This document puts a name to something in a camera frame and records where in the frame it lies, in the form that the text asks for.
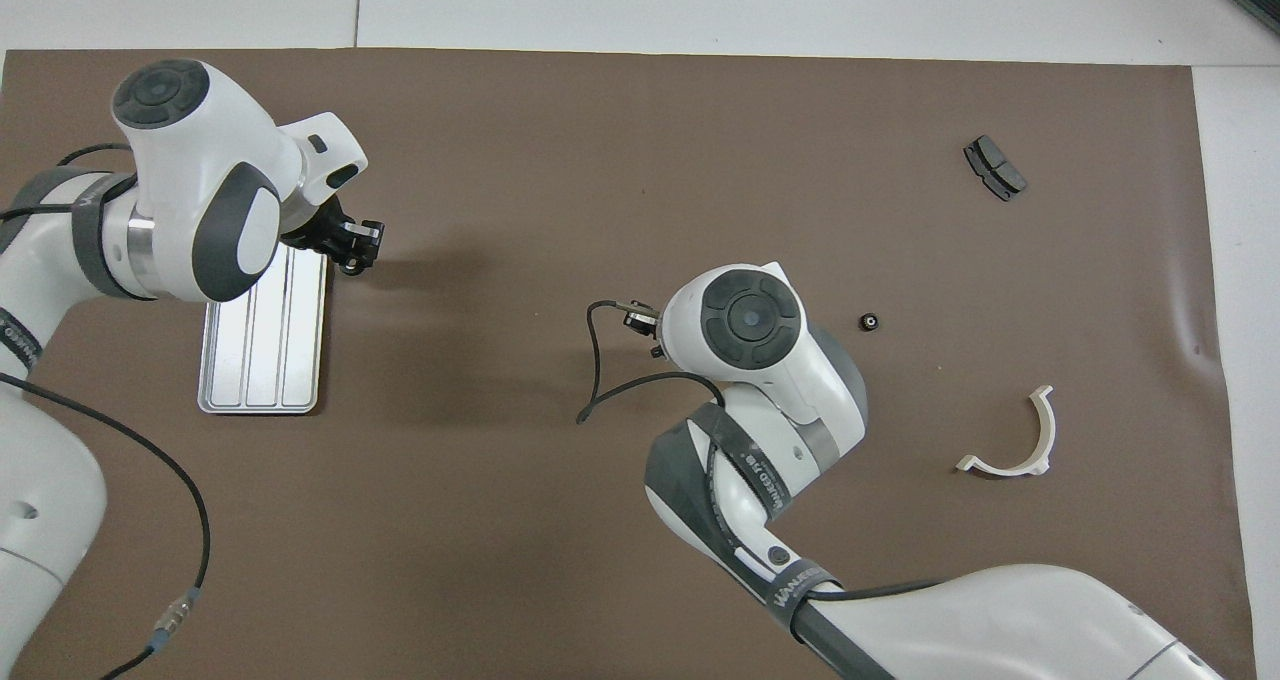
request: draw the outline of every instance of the gray joint cap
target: gray joint cap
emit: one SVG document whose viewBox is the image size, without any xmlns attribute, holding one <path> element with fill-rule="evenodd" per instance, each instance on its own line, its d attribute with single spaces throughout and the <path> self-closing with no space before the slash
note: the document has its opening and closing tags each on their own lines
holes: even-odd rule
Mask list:
<svg viewBox="0 0 1280 680">
<path fill-rule="evenodd" d="M 205 209 L 205 216 L 196 225 L 191 246 L 191 266 L 200 292 L 214 302 L 236 300 L 248 292 L 266 271 L 244 273 L 238 261 L 238 247 L 248 220 L 253 198 L 265 190 L 279 198 L 271 182 L 248 163 L 238 163 L 227 173 L 214 198 Z"/>
<path fill-rule="evenodd" d="M 783 282 L 760 270 L 730 270 L 703 292 L 703 338 L 741 370 L 776 365 L 800 337 L 800 302 Z"/>
<path fill-rule="evenodd" d="M 142 131 L 164 128 L 200 108 L 209 96 L 209 70 L 196 60 L 160 60 L 133 70 L 115 88 L 111 110 Z"/>
</svg>

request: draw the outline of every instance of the small black object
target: small black object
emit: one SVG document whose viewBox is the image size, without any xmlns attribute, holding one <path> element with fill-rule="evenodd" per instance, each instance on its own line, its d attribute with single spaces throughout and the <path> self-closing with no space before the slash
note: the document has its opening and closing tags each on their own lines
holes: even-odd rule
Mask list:
<svg viewBox="0 0 1280 680">
<path fill-rule="evenodd" d="M 644 302 L 640 302 L 639 300 L 632 300 L 631 305 L 636 307 L 645 307 L 648 310 L 653 310 L 653 307 L 645 305 Z M 640 333 L 641 336 L 657 337 L 658 334 L 657 316 L 658 311 L 655 310 L 653 312 L 653 316 L 641 315 L 639 312 L 627 312 L 625 316 L 622 316 L 622 324 L 626 325 L 627 328 L 631 328 L 636 333 Z"/>
<path fill-rule="evenodd" d="M 316 209 L 310 220 L 280 236 L 280 242 L 320 252 L 333 260 L 343 275 L 358 275 L 378 260 L 385 228 L 376 220 L 356 224 L 342 211 L 338 196 L 333 196 Z"/>
<path fill-rule="evenodd" d="M 996 147 L 992 138 L 980 136 L 964 149 L 964 156 L 974 174 L 982 178 L 982 184 L 987 184 L 987 190 L 1000 200 L 1009 202 L 1027 190 L 1027 178 Z"/>
</svg>

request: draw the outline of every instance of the white plastic housing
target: white plastic housing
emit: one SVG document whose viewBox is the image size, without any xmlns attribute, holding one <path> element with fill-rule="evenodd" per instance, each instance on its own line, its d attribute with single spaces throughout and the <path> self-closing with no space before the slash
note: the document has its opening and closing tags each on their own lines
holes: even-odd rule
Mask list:
<svg viewBox="0 0 1280 680">
<path fill-rule="evenodd" d="M 777 415 L 777 410 L 773 411 L 773 415 Z M 765 529 L 764 524 L 768 521 L 768 515 L 760 501 L 755 497 L 751 488 L 748 487 L 746 482 L 742 480 L 742 476 L 733 469 L 730 460 L 718 449 L 712 448 L 710 438 L 707 437 L 707 433 L 695 421 L 686 420 L 686 424 L 690 441 L 694 443 L 695 452 L 703 464 L 703 470 L 712 474 L 712 496 L 716 498 L 714 502 L 721 519 L 733 533 L 733 537 L 740 539 L 744 546 L 737 549 L 735 556 L 742 565 L 754 571 L 755 575 L 765 581 L 772 581 L 780 570 L 800 556 Z M 649 505 L 653 506 L 654 512 L 668 529 L 698 549 L 698 552 L 704 553 L 721 565 L 716 553 L 680 520 L 676 512 L 653 489 L 646 487 L 645 497 L 649 498 Z M 786 551 L 786 560 L 783 562 L 772 562 L 769 560 L 771 548 Z M 742 587 L 750 592 L 749 585 L 744 584 Z M 828 584 L 820 588 L 826 592 L 838 589 L 836 585 Z"/>
<path fill-rule="evenodd" d="M 334 183 L 330 175 L 352 165 L 355 174 L 369 168 L 369 158 L 356 141 L 347 124 L 333 111 L 321 111 L 305 120 L 280 125 L 280 132 L 292 137 L 302 152 L 302 179 L 291 196 L 280 188 L 284 207 L 280 216 L 280 232 L 297 229 L 315 214 L 315 210 L 333 197 Z"/>
<path fill-rule="evenodd" d="M 72 178 L 54 188 L 44 202 L 69 205 L 100 178 L 101 173 Z M 41 344 L 49 344 L 72 306 L 99 296 L 76 260 L 68 214 L 27 218 L 18 237 L 0 254 L 0 306 L 27 325 Z M 0 371 L 27 376 L 27 369 L 4 347 L 0 347 Z"/>
<path fill-rule="evenodd" d="M 1125 679 L 1176 648 L 1167 630 L 1111 588 L 1047 565 L 993 567 L 900 595 L 812 603 L 895 677 Z M 1169 674 L 1156 672 L 1153 662 L 1138 677 L 1219 677 L 1204 666 L 1167 662 Z"/>
<path fill-rule="evenodd" d="M 1142 668 L 1142 672 L 1133 676 L 1133 680 L 1221 680 L 1221 676 L 1204 665 L 1197 653 L 1187 645 L 1178 643 L 1160 657 L 1151 661 L 1151 665 Z"/>
<path fill-rule="evenodd" d="M 0 679 L 8 677 L 97 534 L 106 484 L 93 456 L 0 387 Z"/>
<path fill-rule="evenodd" d="M 759 389 L 742 383 L 724 388 L 724 411 L 768 456 L 792 497 L 822 475 L 818 460 L 795 425 Z"/>
<path fill-rule="evenodd" d="M 849 388 L 809 333 L 808 315 L 799 295 L 800 334 L 780 362 L 759 370 L 742 370 L 721 360 L 708 346 L 701 328 L 703 293 L 712 282 L 731 270 L 767 273 L 795 292 L 777 263 L 763 266 L 726 265 L 700 274 L 677 291 L 662 311 L 658 341 L 667 357 L 686 373 L 755 385 L 796 425 L 822 420 L 840 455 L 845 456 L 863 439 L 867 426 Z"/>
<path fill-rule="evenodd" d="M 279 238 L 279 201 L 302 177 L 302 152 L 276 129 L 271 117 L 219 69 L 209 73 L 209 93 L 186 118 L 154 129 L 116 125 L 133 149 L 138 170 L 137 211 L 154 220 L 151 251 L 163 291 L 180 300 L 210 302 L 196 283 L 192 248 L 200 220 L 229 170 L 248 163 L 274 184 L 274 202 L 255 201 L 255 228 L 241 256 L 266 266 Z M 252 273 L 255 269 L 242 270 Z"/>
</svg>

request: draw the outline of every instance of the white plastic clip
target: white plastic clip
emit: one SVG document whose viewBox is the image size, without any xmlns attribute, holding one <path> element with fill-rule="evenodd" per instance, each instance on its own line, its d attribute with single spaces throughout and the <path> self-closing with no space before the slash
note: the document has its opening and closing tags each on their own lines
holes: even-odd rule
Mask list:
<svg viewBox="0 0 1280 680">
<path fill-rule="evenodd" d="M 960 470 L 978 469 L 989 475 L 1000 475 L 1004 478 L 1014 478 L 1016 475 L 1043 475 L 1048 470 L 1048 453 L 1053 448 L 1053 439 L 1057 437 L 1057 423 L 1053 420 L 1053 409 L 1048 405 L 1048 393 L 1053 392 L 1053 385 L 1041 385 L 1036 388 L 1036 392 L 1030 394 L 1032 405 L 1036 406 L 1037 415 L 1041 419 L 1041 438 L 1036 443 L 1036 451 L 1025 461 L 1002 470 L 1000 467 L 992 467 L 978 458 L 975 455 L 966 455 L 956 467 Z"/>
</svg>

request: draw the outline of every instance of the metal tray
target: metal tray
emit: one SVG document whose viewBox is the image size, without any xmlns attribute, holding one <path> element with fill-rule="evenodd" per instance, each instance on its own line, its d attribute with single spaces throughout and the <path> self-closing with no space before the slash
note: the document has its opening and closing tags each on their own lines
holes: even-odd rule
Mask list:
<svg viewBox="0 0 1280 680">
<path fill-rule="evenodd" d="M 279 247 L 250 292 L 210 304 L 197 402 L 211 414 L 303 414 L 316 406 L 324 256 Z"/>
</svg>

